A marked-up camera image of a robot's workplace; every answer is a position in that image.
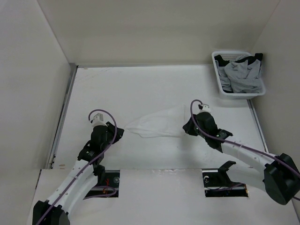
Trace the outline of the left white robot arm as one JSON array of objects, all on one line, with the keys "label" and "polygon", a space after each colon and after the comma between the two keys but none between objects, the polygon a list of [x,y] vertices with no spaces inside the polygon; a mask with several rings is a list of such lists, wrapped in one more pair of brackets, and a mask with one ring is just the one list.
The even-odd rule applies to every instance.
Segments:
[{"label": "left white robot arm", "polygon": [[117,196],[119,177],[106,172],[100,163],[105,150],[119,141],[123,134],[122,128],[110,122],[93,125],[90,140],[79,152],[68,176],[50,197],[34,205],[32,224],[68,225],[71,213],[82,200]]}]

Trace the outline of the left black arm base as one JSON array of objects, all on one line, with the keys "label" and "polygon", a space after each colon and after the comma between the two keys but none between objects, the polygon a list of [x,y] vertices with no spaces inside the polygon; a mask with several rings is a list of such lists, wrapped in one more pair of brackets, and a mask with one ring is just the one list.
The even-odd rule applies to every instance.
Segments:
[{"label": "left black arm base", "polygon": [[89,198],[117,198],[119,197],[120,170],[106,171],[103,178],[87,193],[84,199]]}]

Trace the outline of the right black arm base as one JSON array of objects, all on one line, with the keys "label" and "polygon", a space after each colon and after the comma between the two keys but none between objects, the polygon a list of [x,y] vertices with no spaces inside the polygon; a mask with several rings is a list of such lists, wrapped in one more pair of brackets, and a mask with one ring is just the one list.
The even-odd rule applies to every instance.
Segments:
[{"label": "right black arm base", "polygon": [[219,168],[202,170],[202,180],[206,197],[248,197],[245,184],[233,182],[227,171],[236,162],[227,161]]}]

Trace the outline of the white plastic laundry basket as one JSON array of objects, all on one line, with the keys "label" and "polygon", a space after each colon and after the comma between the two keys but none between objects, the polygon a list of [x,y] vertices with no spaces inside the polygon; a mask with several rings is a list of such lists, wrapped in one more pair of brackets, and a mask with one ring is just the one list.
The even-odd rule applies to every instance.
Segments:
[{"label": "white plastic laundry basket", "polygon": [[211,57],[221,98],[249,100],[266,93],[262,79],[262,53],[215,51]]}]

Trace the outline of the white tank top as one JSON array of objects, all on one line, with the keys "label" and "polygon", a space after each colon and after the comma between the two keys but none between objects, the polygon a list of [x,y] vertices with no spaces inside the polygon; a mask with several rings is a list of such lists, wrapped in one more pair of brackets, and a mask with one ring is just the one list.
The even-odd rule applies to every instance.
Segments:
[{"label": "white tank top", "polygon": [[130,133],[142,138],[181,137],[187,121],[187,107],[177,105],[169,109],[144,115],[125,126]]}]

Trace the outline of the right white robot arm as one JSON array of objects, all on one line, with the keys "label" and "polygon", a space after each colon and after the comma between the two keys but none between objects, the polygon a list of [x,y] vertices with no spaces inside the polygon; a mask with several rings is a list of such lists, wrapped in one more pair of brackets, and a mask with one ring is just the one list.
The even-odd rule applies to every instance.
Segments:
[{"label": "right white robot arm", "polygon": [[247,164],[243,167],[227,161],[220,166],[217,180],[224,187],[248,184],[265,191],[281,205],[286,205],[299,192],[300,172],[289,155],[272,155],[245,146],[231,132],[218,128],[209,112],[193,114],[183,130],[188,135],[202,137],[212,149]]}]

